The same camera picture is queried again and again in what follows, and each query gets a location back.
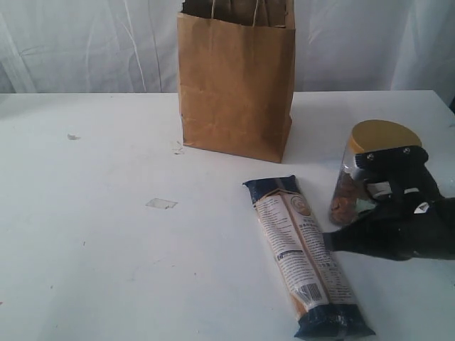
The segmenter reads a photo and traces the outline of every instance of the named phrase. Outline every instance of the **white backdrop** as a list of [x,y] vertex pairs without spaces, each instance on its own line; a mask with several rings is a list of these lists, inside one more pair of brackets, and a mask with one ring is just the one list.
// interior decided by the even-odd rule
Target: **white backdrop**
[[[183,0],[0,0],[0,92],[175,92]],[[455,0],[296,0],[296,90],[455,96]]]

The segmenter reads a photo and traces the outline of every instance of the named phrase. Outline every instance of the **nutrition label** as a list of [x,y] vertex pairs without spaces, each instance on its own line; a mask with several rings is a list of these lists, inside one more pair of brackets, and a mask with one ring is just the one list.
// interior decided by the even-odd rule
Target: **nutrition label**
[[302,195],[265,197],[256,209],[289,290],[307,310],[329,302],[355,303]]

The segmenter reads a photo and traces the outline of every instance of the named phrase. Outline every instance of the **table surface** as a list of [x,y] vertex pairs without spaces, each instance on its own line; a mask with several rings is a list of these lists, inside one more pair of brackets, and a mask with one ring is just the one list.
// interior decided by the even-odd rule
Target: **table surface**
[[[293,340],[242,183],[295,174],[334,229],[342,152],[365,119],[417,132],[455,195],[455,116],[433,92],[297,93],[292,116],[279,165],[182,148],[176,94],[0,95],[0,340]],[[371,340],[453,340],[453,262],[336,258]]]

